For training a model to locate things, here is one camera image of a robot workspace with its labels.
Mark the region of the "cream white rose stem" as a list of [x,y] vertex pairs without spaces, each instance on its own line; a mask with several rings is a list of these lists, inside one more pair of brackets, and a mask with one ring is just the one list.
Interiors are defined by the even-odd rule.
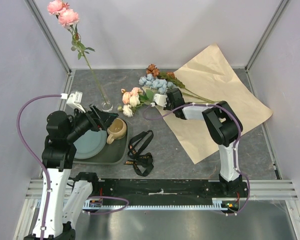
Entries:
[[137,111],[137,109],[139,109],[143,105],[143,103],[141,103],[140,97],[136,95],[131,96],[128,100],[129,103],[124,105],[119,105],[117,107],[117,111],[119,113],[122,113],[127,118],[132,118],[135,112]]

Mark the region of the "peach rose stem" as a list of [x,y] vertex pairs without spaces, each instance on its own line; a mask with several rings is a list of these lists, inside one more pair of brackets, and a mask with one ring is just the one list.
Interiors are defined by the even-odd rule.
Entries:
[[134,87],[131,91],[122,88],[120,91],[122,93],[123,104],[130,105],[131,107],[150,105],[155,95],[152,90],[143,90],[140,87]]

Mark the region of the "black printed ribbon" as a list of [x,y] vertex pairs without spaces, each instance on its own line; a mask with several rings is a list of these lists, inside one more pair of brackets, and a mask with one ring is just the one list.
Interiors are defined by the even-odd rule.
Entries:
[[154,168],[154,159],[150,152],[143,154],[154,138],[152,130],[143,131],[132,137],[128,143],[128,160],[124,165],[132,166],[134,172],[141,177],[147,177]]

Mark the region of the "brown rose stem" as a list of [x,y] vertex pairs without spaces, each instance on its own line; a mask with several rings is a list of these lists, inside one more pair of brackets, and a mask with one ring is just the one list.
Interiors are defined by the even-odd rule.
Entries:
[[172,71],[161,71],[155,64],[150,64],[146,68],[146,76],[148,74],[152,74],[154,78],[158,79],[166,79],[169,82],[172,82],[173,84],[176,85],[176,88],[181,90],[181,93],[189,98],[193,98],[196,100],[201,101],[202,103],[208,103],[208,104],[213,104],[215,103],[214,100],[210,100],[208,98],[205,98],[203,96],[200,96],[199,94],[194,93],[193,91],[189,90],[186,85],[179,80],[176,76],[175,73]]

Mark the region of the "pink rose stem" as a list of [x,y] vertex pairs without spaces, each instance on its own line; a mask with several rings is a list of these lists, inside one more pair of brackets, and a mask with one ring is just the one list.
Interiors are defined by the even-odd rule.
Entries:
[[52,0],[47,5],[47,11],[50,15],[53,15],[57,18],[58,23],[65,28],[71,34],[71,50],[73,52],[77,51],[78,60],[84,59],[86,65],[88,66],[94,81],[97,85],[97,88],[100,92],[102,86],[101,82],[98,80],[97,75],[91,67],[91,64],[87,58],[87,55],[90,52],[95,50],[92,47],[87,47],[82,43],[82,37],[79,34],[78,23],[80,21],[79,14],[70,8],[70,5],[64,0]]

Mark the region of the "orange wrapping paper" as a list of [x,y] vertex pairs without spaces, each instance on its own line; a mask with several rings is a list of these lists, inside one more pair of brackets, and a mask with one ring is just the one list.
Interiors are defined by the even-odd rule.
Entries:
[[[200,103],[199,100],[184,95],[187,106],[203,112],[220,105],[221,101],[227,102],[232,115],[243,126],[242,134],[273,115],[273,111],[245,87],[215,43],[176,70],[174,75],[187,89],[213,101]],[[219,150],[203,118],[183,120],[161,106],[157,109],[160,113],[158,118],[166,122],[194,164]]]

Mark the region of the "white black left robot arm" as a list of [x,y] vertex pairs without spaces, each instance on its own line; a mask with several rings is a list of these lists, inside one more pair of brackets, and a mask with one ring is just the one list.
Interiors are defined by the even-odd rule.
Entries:
[[40,209],[32,233],[27,240],[73,240],[76,223],[88,197],[100,191],[98,176],[93,172],[81,172],[75,180],[68,201],[64,201],[67,183],[76,154],[74,145],[88,131],[107,130],[119,116],[104,112],[91,104],[73,115],[54,111],[47,117],[48,135],[40,163],[43,166],[43,189]]

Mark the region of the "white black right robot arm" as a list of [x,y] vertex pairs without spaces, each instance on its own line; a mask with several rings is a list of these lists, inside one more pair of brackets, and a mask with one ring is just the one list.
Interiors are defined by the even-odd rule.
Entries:
[[177,88],[167,91],[167,104],[170,110],[183,120],[204,121],[212,140],[218,145],[221,169],[217,186],[225,197],[233,194],[246,195],[247,184],[239,168],[238,145],[243,125],[226,101],[214,104],[186,103]]

